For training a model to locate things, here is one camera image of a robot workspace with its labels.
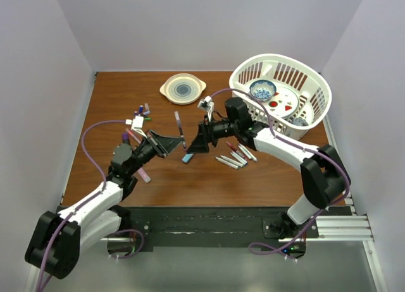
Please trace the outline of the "light blue highlighter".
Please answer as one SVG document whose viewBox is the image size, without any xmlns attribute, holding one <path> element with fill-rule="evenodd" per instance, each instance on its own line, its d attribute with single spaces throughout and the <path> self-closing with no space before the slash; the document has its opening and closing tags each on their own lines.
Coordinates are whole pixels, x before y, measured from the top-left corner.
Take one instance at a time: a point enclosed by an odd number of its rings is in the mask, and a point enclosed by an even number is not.
<svg viewBox="0 0 405 292">
<path fill-rule="evenodd" d="M 182 162 L 188 163 L 192 159 L 193 156 L 194 156 L 194 154 L 185 154 L 184 157 L 182 158 Z"/>
</svg>

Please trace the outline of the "red transparent pen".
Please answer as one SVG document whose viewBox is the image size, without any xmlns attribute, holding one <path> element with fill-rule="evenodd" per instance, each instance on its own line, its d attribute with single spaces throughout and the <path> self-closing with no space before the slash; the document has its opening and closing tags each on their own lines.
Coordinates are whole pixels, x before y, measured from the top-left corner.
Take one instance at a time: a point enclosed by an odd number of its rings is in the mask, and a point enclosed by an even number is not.
<svg viewBox="0 0 405 292">
<path fill-rule="evenodd" d="M 241 158 L 243 158 L 245 161 L 248 161 L 248 158 L 239 151 L 239 149 L 237 149 L 236 147 L 234 147 L 230 142 L 226 141 L 225 142 L 231 149 L 233 152 L 235 152 L 237 155 L 239 155 Z"/>
</svg>

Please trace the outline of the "small purple pen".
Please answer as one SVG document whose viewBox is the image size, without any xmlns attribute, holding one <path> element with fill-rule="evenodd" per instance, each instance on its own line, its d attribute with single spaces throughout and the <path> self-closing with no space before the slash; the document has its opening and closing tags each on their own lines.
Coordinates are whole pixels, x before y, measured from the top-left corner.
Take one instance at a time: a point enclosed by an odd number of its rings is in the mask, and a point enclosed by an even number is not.
<svg viewBox="0 0 405 292">
<path fill-rule="evenodd" d="M 175 115 L 175 120 L 176 120 L 176 122 L 177 122 L 177 126 L 178 126 L 178 130 L 179 130 L 179 133 L 180 133 L 180 137 L 181 137 L 181 139 L 182 139 L 182 147 L 183 147 L 184 151 L 186 152 L 186 151 L 187 151 L 187 144 L 186 144 L 185 137 L 184 137 L 184 133 L 183 133 L 183 129 L 182 129 L 182 124 L 181 124 L 180 115 L 179 115 L 178 111 L 175 111 L 175 112 L 174 112 L 174 115 Z"/>
</svg>

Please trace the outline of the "lavender highlighter pen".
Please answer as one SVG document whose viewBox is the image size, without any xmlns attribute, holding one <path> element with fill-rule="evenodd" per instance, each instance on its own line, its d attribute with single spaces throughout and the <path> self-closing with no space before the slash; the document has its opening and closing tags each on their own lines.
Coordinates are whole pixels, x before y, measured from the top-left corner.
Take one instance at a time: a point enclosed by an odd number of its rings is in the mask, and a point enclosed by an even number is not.
<svg viewBox="0 0 405 292">
<path fill-rule="evenodd" d="M 137 173 L 139 174 L 139 176 L 143 179 L 143 181 L 145 183 L 150 183 L 151 182 L 151 178 L 149 177 L 149 175 L 145 172 L 145 170 L 143 168 L 140 168 Z"/>
</svg>

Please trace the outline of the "white pen lavender cap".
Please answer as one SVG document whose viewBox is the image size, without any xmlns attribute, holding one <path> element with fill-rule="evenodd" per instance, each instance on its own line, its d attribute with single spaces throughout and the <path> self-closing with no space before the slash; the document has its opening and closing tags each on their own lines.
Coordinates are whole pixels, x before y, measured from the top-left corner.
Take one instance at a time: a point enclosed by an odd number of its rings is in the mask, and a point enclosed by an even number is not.
<svg viewBox="0 0 405 292">
<path fill-rule="evenodd" d="M 257 162 L 258 159 L 242 144 L 238 144 L 238 148 L 243 152 L 243 154 L 249 159 L 253 160 L 254 162 Z"/>
</svg>

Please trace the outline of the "white marker green cap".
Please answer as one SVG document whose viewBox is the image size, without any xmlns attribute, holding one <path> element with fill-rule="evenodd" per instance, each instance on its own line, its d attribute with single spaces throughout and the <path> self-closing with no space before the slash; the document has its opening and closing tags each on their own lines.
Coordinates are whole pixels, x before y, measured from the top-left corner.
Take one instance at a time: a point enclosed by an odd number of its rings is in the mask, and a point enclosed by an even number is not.
<svg viewBox="0 0 405 292">
<path fill-rule="evenodd" d="M 238 166 L 238 167 L 244 167 L 244 166 L 245 166 L 243 163 L 241 163 L 241 162 L 239 162 L 239 161 L 236 161 L 236 160 L 234 160 L 234 159 L 232 159 L 232 158 L 229 158 L 229 157 L 227 157 L 227 156 L 222 155 L 221 158 L 224 159 L 224 160 L 226 160 L 227 162 L 230 162 L 230 163 L 232 163 L 232 164 L 235 164 L 235 165 Z"/>
</svg>

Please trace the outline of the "white marker dark blue cap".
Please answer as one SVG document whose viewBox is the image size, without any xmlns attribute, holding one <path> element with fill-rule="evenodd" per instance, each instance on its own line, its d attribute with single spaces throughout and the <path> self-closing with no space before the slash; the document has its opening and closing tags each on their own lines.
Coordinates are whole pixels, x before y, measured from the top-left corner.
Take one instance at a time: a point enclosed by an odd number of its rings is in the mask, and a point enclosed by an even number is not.
<svg viewBox="0 0 405 292">
<path fill-rule="evenodd" d="M 235 159 L 237 159 L 238 162 L 241 163 L 243 166 L 246 166 L 246 165 L 247 165 L 247 161 L 246 161 L 243 157 L 241 157 L 238 153 L 236 153 L 236 152 L 234 152 L 234 151 L 231 151 L 230 154 L 231 154 Z"/>
</svg>

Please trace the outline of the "white marker teal cap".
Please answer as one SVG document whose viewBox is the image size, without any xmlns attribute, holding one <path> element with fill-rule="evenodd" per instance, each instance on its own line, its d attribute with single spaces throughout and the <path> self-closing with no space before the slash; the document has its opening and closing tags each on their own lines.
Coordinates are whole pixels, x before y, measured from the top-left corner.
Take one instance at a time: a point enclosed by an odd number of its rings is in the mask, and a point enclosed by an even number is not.
<svg viewBox="0 0 405 292">
<path fill-rule="evenodd" d="M 239 166 L 238 166 L 238 165 L 236 165 L 236 164 L 234 164 L 234 163 L 232 163 L 232 162 L 226 161 L 225 159 L 223 159 L 223 158 L 221 158 L 221 157 L 215 157 L 215 159 L 216 159 L 217 161 L 219 161 L 220 163 L 227 165 L 227 166 L 230 167 L 230 168 L 239 169 Z"/>
</svg>

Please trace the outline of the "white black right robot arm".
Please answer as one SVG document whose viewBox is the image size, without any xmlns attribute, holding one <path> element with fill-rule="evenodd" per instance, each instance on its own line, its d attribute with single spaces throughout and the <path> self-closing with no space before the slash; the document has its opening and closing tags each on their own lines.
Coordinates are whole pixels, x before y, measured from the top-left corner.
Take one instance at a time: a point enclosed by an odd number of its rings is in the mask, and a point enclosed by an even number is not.
<svg viewBox="0 0 405 292">
<path fill-rule="evenodd" d="M 239 97 L 226 100 L 227 116 L 219 121 L 212 118 L 214 103 L 210 96 L 200 100 L 198 106 L 206 115 L 187 149 L 189 153 L 208 153 L 209 146 L 216 145 L 219 139 L 235 137 L 244 147 L 272 155 L 300 172 L 303 195 L 276 225 L 281 233 L 297 236 L 310 218 L 348 191 L 351 180 L 333 146 L 310 146 L 283 137 L 270 125 L 252 119 L 246 103 Z"/>
</svg>

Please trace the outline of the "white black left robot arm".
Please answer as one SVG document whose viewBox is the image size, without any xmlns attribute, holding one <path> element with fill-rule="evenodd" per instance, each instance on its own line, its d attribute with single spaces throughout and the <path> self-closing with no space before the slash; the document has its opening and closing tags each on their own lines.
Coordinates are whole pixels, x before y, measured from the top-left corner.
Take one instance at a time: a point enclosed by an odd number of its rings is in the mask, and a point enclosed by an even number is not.
<svg viewBox="0 0 405 292">
<path fill-rule="evenodd" d="M 133 148 L 128 137 L 113 151 L 107 176 L 86 197 L 59 212 L 40 216 L 25 252 L 25 261 L 58 279 L 76 266 L 80 254 L 101 238 L 130 232 L 129 213 L 119 207 L 137 184 L 134 174 L 153 157 L 165 158 L 183 142 L 146 131 Z"/>
</svg>

